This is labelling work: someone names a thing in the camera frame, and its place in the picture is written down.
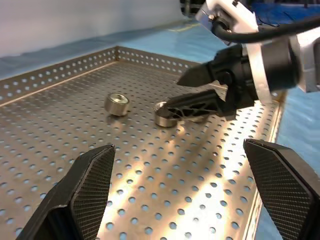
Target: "wall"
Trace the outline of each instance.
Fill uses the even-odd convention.
[[[0,58],[181,19],[179,0],[0,0]]]

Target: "blue surface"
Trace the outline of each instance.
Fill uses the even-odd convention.
[[[255,4],[257,16],[272,23],[289,23],[283,12],[301,19],[319,12],[320,7],[305,10],[302,7]],[[194,62],[206,62],[226,46],[195,22],[175,26],[118,33],[92,38],[52,49],[0,59],[0,79],[32,71],[67,59],[103,50],[115,45],[167,55]],[[305,94],[300,89],[288,93],[279,128],[277,142],[294,149],[320,175],[320,93]],[[265,208],[262,209],[256,232],[257,240],[281,240]]]
[[[0,80],[117,45],[193,62],[209,61],[225,45],[203,27],[194,25],[194,21],[186,21],[166,27],[90,38],[20,56],[3,57],[0,58]]]

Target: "black cable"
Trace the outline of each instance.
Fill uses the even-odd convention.
[[[283,36],[290,36],[305,31],[317,28],[320,26],[320,17],[312,17],[303,21],[282,25],[275,27],[274,29],[252,32],[252,33],[235,33],[228,32],[224,29],[223,23],[216,20],[212,23],[212,33],[223,41],[238,43],[238,44],[252,44],[257,42],[263,42],[273,38],[279,38]]]

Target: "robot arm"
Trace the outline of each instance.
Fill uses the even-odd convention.
[[[232,120],[237,109],[251,107],[255,100],[270,103],[273,91],[296,86],[305,92],[320,90],[320,69],[316,64],[320,57],[320,27],[314,28],[320,25],[319,19],[306,21],[305,29],[310,30],[304,32],[297,25],[293,32],[298,34],[281,37],[283,34],[277,29],[272,32],[277,38],[268,42],[254,41],[255,34],[258,39],[270,39],[271,31],[259,35],[255,14],[237,0],[207,0],[196,19],[218,37],[223,34],[218,34],[217,29],[222,29],[227,35],[244,36],[236,42],[250,43],[219,51],[214,60],[190,68],[177,82],[181,86],[199,87],[218,81],[227,85],[225,100],[214,90],[178,96],[163,105],[157,115],[166,119],[187,119],[216,114]],[[293,27],[284,28],[284,32]]]

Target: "metal washer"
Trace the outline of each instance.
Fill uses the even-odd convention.
[[[129,110],[129,99],[120,93],[110,93],[104,101],[104,109],[115,116],[125,116]]]

